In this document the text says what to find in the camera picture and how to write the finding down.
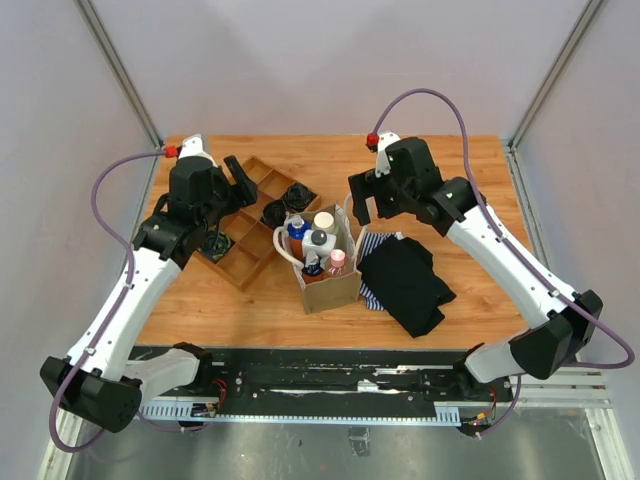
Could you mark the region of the cream bottle beige cap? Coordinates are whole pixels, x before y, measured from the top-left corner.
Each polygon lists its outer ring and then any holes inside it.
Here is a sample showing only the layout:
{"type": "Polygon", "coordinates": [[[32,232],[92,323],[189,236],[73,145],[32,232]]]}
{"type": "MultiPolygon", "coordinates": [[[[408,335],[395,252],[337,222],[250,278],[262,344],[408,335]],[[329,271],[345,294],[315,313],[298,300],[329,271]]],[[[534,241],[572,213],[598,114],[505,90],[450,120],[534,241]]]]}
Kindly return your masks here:
{"type": "Polygon", "coordinates": [[[320,211],[314,215],[312,229],[322,230],[326,234],[332,235],[336,235],[339,232],[335,216],[328,211],[320,211]]]}

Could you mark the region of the wooden compartment tray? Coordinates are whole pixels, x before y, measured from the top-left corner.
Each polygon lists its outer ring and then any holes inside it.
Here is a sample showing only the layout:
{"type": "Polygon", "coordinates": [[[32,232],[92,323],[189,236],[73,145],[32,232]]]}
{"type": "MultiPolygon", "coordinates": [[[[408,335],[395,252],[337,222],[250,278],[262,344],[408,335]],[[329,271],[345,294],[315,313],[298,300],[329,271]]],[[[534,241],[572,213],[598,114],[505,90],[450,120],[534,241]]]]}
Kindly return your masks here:
{"type": "MultiPolygon", "coordinates": [[[[234,246],[216,264],[208,261],[198,251],[204,264],[239,291],[246,290],[275,254],[272,243],[274,229],[262,222],[264,207],[274,200],[282,200],[285,191],[292,184],[303,184],[257,157],[248,158],[242,167],[258,186],[257,202],[224,218],[210,230],[224,232],[235,241],[234,246]]],[[[315,194],[315,198],[304,212],[317,209],[321,203],[319,194],[308,188],[315,194]]]]}

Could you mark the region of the blue white striped cloth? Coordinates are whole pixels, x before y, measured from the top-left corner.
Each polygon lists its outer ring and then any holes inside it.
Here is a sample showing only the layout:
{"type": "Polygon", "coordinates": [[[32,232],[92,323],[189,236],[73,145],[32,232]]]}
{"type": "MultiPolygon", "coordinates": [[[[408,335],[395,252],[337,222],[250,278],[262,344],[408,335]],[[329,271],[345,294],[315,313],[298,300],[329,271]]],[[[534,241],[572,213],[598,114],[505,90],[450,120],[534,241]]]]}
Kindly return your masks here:
{"type": "MultiPolygon", "coordinates": [[[[363,260],[365,257],[374,252],[384,241],[388,238],[396,238],[397,240],[402,240],[404,238],[401,232],[394,233],[371,233],[368,232],[365,234],[363,244],[360,249],[360,259],[363,260]]],[[[360,295],[364,298],[365,307],[374,310],[374,311],[384,311],[385,308],[367,286],[364,278],[361,278],[360,284],[360,295]]]]}

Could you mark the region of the orange bottle blue pump collar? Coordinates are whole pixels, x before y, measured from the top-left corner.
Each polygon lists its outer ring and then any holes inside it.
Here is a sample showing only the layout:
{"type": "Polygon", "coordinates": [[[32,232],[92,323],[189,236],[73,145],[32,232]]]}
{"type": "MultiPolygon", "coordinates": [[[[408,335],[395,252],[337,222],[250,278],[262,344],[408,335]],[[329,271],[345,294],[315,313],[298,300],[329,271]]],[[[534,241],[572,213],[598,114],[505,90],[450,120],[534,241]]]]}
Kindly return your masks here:
{"type": "Polygon", "coordinates": [[[311,228],[311,224],[300,215],[293,215],[285,221],[285,228],[292,255],[298,260],[303,260],[302,241],[306,231],[311,228]]]}

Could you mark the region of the white bottle grey cap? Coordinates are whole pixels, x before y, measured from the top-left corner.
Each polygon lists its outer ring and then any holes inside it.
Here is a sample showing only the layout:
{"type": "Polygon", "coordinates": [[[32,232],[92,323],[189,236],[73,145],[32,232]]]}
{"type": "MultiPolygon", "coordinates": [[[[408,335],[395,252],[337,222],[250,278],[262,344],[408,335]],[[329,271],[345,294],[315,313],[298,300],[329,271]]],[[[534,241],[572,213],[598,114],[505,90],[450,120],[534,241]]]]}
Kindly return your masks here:
{"type": "Polygon", "coordinates": [[[314,252],[320,259],[327,258],[335,249],[337,237],[321,229],[306,230],[301,242],[303,258],[314,252]]]}

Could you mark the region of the clear bottle pink cap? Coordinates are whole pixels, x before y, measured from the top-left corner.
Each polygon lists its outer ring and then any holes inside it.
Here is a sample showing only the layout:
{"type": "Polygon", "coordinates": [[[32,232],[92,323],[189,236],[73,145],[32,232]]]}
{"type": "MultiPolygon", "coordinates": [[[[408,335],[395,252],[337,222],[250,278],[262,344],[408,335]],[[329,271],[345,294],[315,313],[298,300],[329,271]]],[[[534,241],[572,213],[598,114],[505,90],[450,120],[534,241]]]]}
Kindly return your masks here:
{"type": "Polygon", "coordinates": [[[325,264],[325,273],[330,278],[338,278],[348,273],[348,257],[343,250],[331,251],[325,264]]]}

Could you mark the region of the black garment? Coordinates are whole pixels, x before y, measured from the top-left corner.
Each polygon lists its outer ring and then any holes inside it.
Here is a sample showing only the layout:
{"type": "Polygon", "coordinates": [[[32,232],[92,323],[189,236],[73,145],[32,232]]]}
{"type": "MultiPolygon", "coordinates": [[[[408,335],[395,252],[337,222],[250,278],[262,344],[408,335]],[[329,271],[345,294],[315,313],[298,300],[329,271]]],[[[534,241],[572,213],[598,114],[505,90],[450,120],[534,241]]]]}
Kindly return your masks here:
{"type": "Polygon", "coordinates": [[[418,241],[388,238],[360,260],[361,278],[413,338],[431,332],[443,319],[440,307],[456,294],[433,270],[433,256],[418,241]]]}

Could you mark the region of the beige canvas bag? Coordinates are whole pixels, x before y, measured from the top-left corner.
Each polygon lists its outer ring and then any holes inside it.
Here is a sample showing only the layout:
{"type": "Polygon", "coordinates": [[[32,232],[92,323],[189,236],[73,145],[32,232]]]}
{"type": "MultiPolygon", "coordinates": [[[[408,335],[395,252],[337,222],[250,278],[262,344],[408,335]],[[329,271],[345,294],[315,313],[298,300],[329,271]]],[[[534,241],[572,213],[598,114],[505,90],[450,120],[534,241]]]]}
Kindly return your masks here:
{"type": "Polygon", "coordinates": [[[273,233],[273,245],[293,270],[304,312],[320,313],[358,300],[359,246],[345,209],[332,205],[315,212],[288,213],[273,233]]]}

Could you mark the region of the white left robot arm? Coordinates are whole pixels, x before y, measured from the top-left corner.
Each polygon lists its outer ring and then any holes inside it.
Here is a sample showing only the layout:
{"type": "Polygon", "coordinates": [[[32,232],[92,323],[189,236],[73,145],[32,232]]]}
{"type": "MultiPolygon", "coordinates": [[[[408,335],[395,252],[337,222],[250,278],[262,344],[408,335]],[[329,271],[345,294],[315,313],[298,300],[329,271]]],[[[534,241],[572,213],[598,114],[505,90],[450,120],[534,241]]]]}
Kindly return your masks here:
{"type": "Polygon", "coordinates": [[[257,185],[238,160],[218,165],[205,138],[192,135],[163,152],[176,163],[167,193],[133,239],[118,236],[126,265],[94,321],[62,358],[48,357],[40,377],[53,396],[49,422],[65,410],[104,431],[127,427],[149,400],[176,387],[200,396],[214,384],[212,357],[181,342],[130,364],[129,354],[160,297],[223,218],[257,201],[257,185]]]}

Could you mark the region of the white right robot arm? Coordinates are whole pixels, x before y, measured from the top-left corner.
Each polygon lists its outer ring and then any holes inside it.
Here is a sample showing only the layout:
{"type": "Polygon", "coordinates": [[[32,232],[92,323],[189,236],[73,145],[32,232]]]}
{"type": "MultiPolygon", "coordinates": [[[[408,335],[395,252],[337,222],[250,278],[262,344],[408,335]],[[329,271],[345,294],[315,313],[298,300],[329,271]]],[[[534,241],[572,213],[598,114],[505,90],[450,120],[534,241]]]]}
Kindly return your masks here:
{"type": "Polygon", "coordinates": [[[546,380],[573,361],[595,329],[579,312],[599,316],[601,298],[555,277],[501,224],[469,180],[443,180],[424,140],[387,131],[369,134],[366,145],[376,155],[375,167],[348,179],[359,224],[371,221],[368,199],[381,218],[414,215],[481,265],[527,323],[511,338],[469,350],[452,377],[455,392],[474,400],[498,378],[528,374],[546,380]]]}

